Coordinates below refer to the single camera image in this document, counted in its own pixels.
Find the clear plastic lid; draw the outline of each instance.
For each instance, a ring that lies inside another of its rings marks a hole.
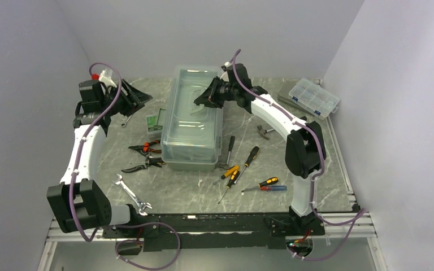
[[[338,109],[340,98],[306,78],[300,79],[289,92],[289,96],[300,107],[310,113],[325,119],[331,112]]]

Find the blue screwdriver handle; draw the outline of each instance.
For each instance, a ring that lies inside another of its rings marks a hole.
[[[287,186],[285,186],[285,185],[269,185],[269,186],[263,186],[260,189],[265,190],[265,191],[287,191]]]

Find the robotic arm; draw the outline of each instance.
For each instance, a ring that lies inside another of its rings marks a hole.
[[[285,163],[294,179],[291,208],[299,217],[309,215],[312,213],[309,202],[314,198],[311,196],[311,191],[314,189],[311,187],[309,175],[318,171],[322,165],[320,164],[317,143],[307,130],[302,129],[295,122],[307,126],[317,135],[325,159],[326,152],[320,125],[316,122],[307,123],[289,111],[273,106],[277,103],[264,88],[252,86],[243,64],[231,65],[227,62],[222,66],[222,69],[224,75],[220,78],[215,77],[210,86],[195,99],[194,103],[211,108],[222,108],[225,101],[235,100],[239,107],[262,118],[286,139]]]
[[[99,80],[88,80],[79,84],[82,101],[77,104],[73,121],[75,140],[71,159],[64,176],[60,179],[60,184],[49,187],[47,190],[47,200],[60,228],[65,233],[77,231],[70,211],[69,194],[72,173],[75,171],[75,161],[78,156],[80,156],[77,169],[79,174],[73,187],[73,197],[74,199],[78,196],[82,198],[81,202],[74,204],[77,219],[79,219],[82,228],[91,229],[125,224],[131,219],[132,205],[111,205],[94,180],[111,116],[117,113],[130,116],[151,100],[152,96],[140,92],[122,80],[121,93],[114,106],[92,127],[86,136],[82,150],[79,150],[85,131],[116,99],[117,92],[116,85],[111,79],[111,71],[108,70],[101,73]]]

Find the screwdriver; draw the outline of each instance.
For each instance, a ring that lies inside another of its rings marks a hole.
[[[229,165],[229,162],[231,160],[231,153],[232,153],[233,143],[234,142],[235,142],[235,137],[231,136],[231,141],[229,143],[229,154],[227,155],[227,162],[225,163],[226,165]]]
[[[216,185],[217,183],[219,183],[221,180],[229,177],[234,171],[239,170],[240,167],[238,165],[234,165],[231,169],[229,169],[228,171],[226,171],[222,176],[220,176],[220,178],[217,179],[217,181],[213,182],[213,185]]]
[[[254,187],[254,188],[248,188],[245,190],[242,190],[242,195],[246,191],[250,190],[263,190],[263,191],[287,191],[286,185],[271,185],[271,186],[264,186],[264,187]]]
[[[274,185],[274,184],[276,184],[278,181],[279,181],[279,178],[277,178],[277,177],[272,177],[272,178],[269,178],[269,179],[267,179],[267,180],[265,180],[265,181],[259,183],[256,187],[243,189],[242,192],[245,192],[245,191],[248,191],[248,190],[254,190],[254,189],[261,189],[261,188],[263,188],[263,187],[265,187],[265,186],[268,186],[268,185]]]
[[[232,173],[232,175],[231,175],[231,177],[230,177],[230,179],[229,179],[229,182],[227,183],[227,189],[225,190],[224,194],[220,197],[220,199],[219,199],[219,201],[217,202],[217,204],[219,204],[219,203],[222,201],[222,199],[224,198],[224,196],[225,196],[225,194],[227,193],[227,191],[229,191],[229,189],[232,187],[232,185],[235,184],[235,181],[237,181],[237,179],[238,179],[239,176],[240,176],[240,172],[238,171],[238,169],[236,169],[236,170]]]
[[[252,163],[252,161],[257,157],[257,154],[259,154],[259,151],[260,151],[261,149],[258,147],[258,146],[255,146],[251,151],[250,151],[250,155],[249,155],[249,157],[247,158],[247,161],[244,163],[244,168],[242,168],[242,171],[240,172],[240,174],[238,175],[238,177],[237,177],[237,179],[235,180],[235,183],[237,183],[237,181],[238,181],[238,178],[240,177],[240,176],[242,176],[242,173],[244,172],[244,170],[246,169],[246,168],[248,168],[249,166],[250,166],[250,163]]]
[[[232,149],[233,149],[234,143],[235,143],[235,137],[231,136],[231,140],[229,142],[229,150],[228,150],[228,154],[227,154],[227,161],[225,162],[225,164],[220,165],[219,168],[230,169],[229,162],[231,160],[231,154],[232,154]]]

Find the gray floor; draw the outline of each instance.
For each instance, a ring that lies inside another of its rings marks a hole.
[[[284,83],[282,78],[254,78],[253,84],[265,88],[276,99],[278,91]],[[126,128],[120,124],[125,117],[116,115],[112,118],[108,137],[101,153],[101,161],[97,183],[112,203],[131,203],[129,197],[114,186],[109,180],[115,180],[115,173],[130,167],[130,163],[143,161],[144,157],[127,149],[130,145],[140,145],[147,141],[145,116],[153,115],[159,108],[165,108],[166,98],[171,86],[170,78],[141,78],[133,85],[154,97],[146,106],[138,111]],[[319,179],[317,186],[317,207],[320,211],[349,211],[347,186],[342,174],[337,152],[333,144],[331,132],[326,121],[305,114],[294,108],[283,105],[297,117],[306,115],[308,121],[316,120],[323,128],[325,147],[327,150],[326,174]],[[163,168],[151,167],[136,173],[123,174],[125,183],[144,201],[152,204],[154,213],[209,213],[209,212],[279,212],[287,211],[293,197],[292,176],[284,162],[285,141],[277,133],[270,133],[270,140],[260,137],[257,125],[269,126],[257,116],[238,108],[235,102],[226,102],[224,106],[223,154],[227,152],[230,136],[235,136],[235,146],[231,164],[243,165],[250,150],[259,146],[261,151],[257,159],[245,171],[239,183],[217,205],[217,201],[225,190],[225,183],[213,186],[211,183],[223,170],[213,172],[172,171],[165,165]],[[269,177],[277,176],[281,185],[287,185],[287,192],[246,193],[240,190],[247,186],[255,186]]]
[[[339,242],[339,239],[332,239],[331,245],[326,246],[324,239],[316,240],[314,251],[309,258],[328,255],[335,250]],[[50,271],[140,270],[121,260],[116,260],[114,245],[114,242],[93,242],[92,244],[59,242]],[[143,252],[138,256],[127,258],[140,265],[155,268],[168,263],[174,253],[175,250]],[[269,250],[264,247],[182,250],[176,262],[165,270],[374,271],[375,264],[367,239],[362,238],[348,240],[334,257],[317,262],[293,259],[286,250]]]

